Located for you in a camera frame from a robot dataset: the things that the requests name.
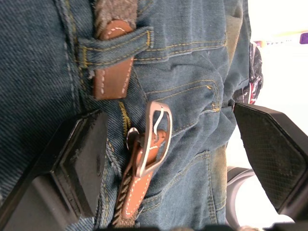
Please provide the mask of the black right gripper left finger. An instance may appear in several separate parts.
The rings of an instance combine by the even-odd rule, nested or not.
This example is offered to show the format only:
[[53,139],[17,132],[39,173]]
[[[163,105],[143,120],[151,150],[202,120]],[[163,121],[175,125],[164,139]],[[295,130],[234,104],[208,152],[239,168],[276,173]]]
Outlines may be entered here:
[[62,123],[0,209],[3,231],[63,231],[96,213],[108,117],[101,110]]

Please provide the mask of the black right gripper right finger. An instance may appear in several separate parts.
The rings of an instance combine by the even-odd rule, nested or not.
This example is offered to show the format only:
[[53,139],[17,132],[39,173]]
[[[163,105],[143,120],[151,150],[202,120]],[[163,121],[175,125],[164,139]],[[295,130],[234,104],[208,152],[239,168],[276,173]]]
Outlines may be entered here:
[[278,214],[308,218],[308,137],[284,113],[236,103],[248,161]]

